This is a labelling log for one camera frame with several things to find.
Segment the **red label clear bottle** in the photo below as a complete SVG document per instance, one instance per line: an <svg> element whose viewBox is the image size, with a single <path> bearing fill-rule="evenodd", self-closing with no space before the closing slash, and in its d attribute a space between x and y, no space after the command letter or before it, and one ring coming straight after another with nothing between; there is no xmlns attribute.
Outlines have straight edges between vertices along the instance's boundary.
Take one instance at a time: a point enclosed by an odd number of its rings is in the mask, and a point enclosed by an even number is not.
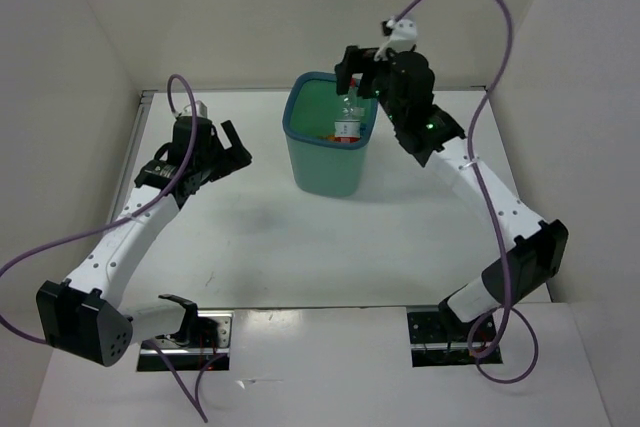
<svg viewBox="0 0 640 427"><path fill-rule="evenodd" d="M355 143L361 138L363 110L358 106L357 83L354 78L349 82L347 93L334 121L333 139L339 143Z"/></svg>

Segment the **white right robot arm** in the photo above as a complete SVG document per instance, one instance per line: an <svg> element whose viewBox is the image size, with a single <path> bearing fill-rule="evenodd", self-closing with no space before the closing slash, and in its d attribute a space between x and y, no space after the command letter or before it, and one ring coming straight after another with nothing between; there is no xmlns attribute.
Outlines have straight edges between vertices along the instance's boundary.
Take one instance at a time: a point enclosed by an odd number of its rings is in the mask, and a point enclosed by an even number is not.
<svg viewBox="0 0 640 427"><path fill-rule="evenodd" d="M399 145L421 166L430 166L492 231L496 260L439 305L438 325L446 338L464 338L481 315L514 306L558 273L567 227L526 206L470 150L467 132L435 103L435 75L423 55L391 50L380 60L373 48L349 46L335 74L340 94L360 75L359 97L377 100Z"/></svg>

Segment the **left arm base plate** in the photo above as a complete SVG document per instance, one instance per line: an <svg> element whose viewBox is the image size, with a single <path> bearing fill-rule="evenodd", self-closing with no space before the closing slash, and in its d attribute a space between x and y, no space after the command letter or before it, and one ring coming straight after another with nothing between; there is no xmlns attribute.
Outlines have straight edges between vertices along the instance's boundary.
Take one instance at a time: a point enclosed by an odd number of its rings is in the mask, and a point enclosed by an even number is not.
<svg viewBox="0 0 640 427"><path fill-rule="evenodd" d="M140 345L138 372L167 370L160 354L153 347L145 347L144 341L153 342L177 371L199 371L211 359L215 361L208 370L229 369L234 312L199 309L199 324L188 334L187 340L179 340L178 332L185 313L183 307L174 305L133 314L132 343Z"/></svg>

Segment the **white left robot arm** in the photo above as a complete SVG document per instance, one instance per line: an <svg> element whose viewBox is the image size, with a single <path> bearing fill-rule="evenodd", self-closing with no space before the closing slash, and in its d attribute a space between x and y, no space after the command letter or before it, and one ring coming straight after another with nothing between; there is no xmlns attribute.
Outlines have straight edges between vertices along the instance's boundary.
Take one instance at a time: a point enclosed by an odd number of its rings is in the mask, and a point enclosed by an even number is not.
<svg viewBox="0 0 640 427"><path fill-rule="evenodd" d="M118 220L67 278L45 282L36 303L48 345L110 367L132 344L166 336L185 347L213 331L195 302L162 294L151 306L120 310L129 281L159 233L203 185L250 165L252 156L231 121L220 126L223 146L211 120L184 116L172 139L136 176Z"/></svg>

